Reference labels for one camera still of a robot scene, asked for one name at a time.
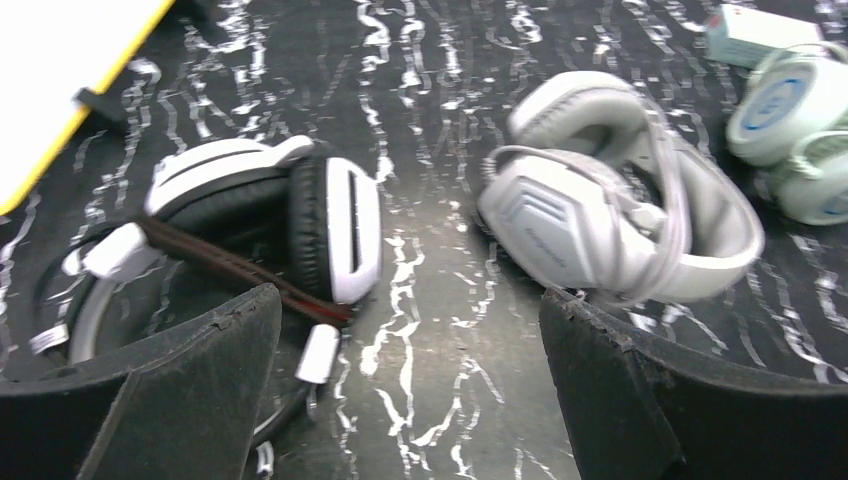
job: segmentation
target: white headphones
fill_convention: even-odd
[[[520,145],[483,161],[478,209],[546,287],[600,289],[617,306],[687,302],[725,290],[762,252],[762,225],[739,189],[613,75],[559,74],[516,107],[508,127]],[[506,151],[520,155],[498,171]],[[614,170],[627,161],[652,174],[664,209],[631,195]]]
[[[350,160],[316,154],[299,135],[276,147],[219,140],[169,159],[144,211],[203,239],[286,220],[291,282],[314,297],[353,304],[377,282],[381,221],[377,184]],[[140,276],[162,252],[127,223],[94,246],[82,264],[96,279],[83,294],[70,363],[96,355],[97,332],[115,288]]]
[[[730,151],[770,169],[780,208],[808,225],[848,222],[846,63],[848,49],[832,42],[772,52],[751,72],[727,125]]]

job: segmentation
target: blue logo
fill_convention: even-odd
[[[748,131],[768,128],[795,108],[804,94],[804,81],[800,78],[783,79],[763,90],[742,119],[742,128]]]
[[[823,210],[827,215],[845,215],[848,213],[848,191],[831,197],[825,202]]]

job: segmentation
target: black ear cushion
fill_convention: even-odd
[[[282,176],[236,183],[190,201],[161,220],[206,241],[233,241],[279,217],[288,197],[287,184]]]
[[[292,282],[321,300],[333,300],[327,232],[327,159],[311,156],[292,168],[289,248]]]

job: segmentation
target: brown cable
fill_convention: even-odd
[[[165,222],[148,215],[139,215],[134,222],[144,231],[153,248],[162,250],[174,258],[190,261],[225,280],[235,280],[251,286],[271,283],[280,291],[283,305],[316,323],[326,323],[342,328],[352,316],[350,307],[318,300],[253,262],[189,235]]]

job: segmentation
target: white cable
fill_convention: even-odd
[[[824,173],[820,168],[816,167],[807,159],[806,151],[810,144],[816,140],[829,137],[848,137],[848,131],[845,130],[828,130],[825,132],[817,132],[799,140],[789,153],[789,158],[786,160],[792,165],[792,170],[800,173],[807,180],[818,180],[822,178]]]
[[[592,180],[603,189],[604,197],[610,206],[612,228],[618,242],[615,244],[615,252],[613,254],[613,270],[610,278],[607,280],[607,285],[601,289],[601,293],[602,300],[613,307],[630,307],[654,296],[671,280],[677,269],[677,265],[680,264],[690,244],[688,229],[689,207],[686,190],[683,186],[680,165],[673,147],[673,142],[669,138],[669,133],[665,130],[667,125],[665,114],[654,102],[647,99],[643,99],[643,101],[647,103],[647,107],[653,110],[654,114],[658,117],[657,121],[648,118],[647,123],[651,140],[651,155],[655,159],[659,170],[659,187],[663,194],[664,209],[668,214],[668,218],[660,231],[660,238],[657,242],[657,253],[649,261],[644,274],[640,276],[643,281],[633,291],[622,292],[620,288],[617,288],[621,279],[620,273],[624,250],[621,240],[621,215],[622,211],[625,210],[623,207],[628,207],[627,210],[629,210],[632,208],[632,205],[622,205],[622,201],[627,201],[626,199],[628,197],[619,194],[615,185],[606,178],[595,175],[593,172],[584,170],[579,165],[569,162],[566,156],[558,154],[555,151],[541,150],[522,145],[498,147],[490,152],[481,162],[482,176],[486,184],[491,184],[497,178],[498,156],[506,152],[518,152],[565,164],[571,170]]]

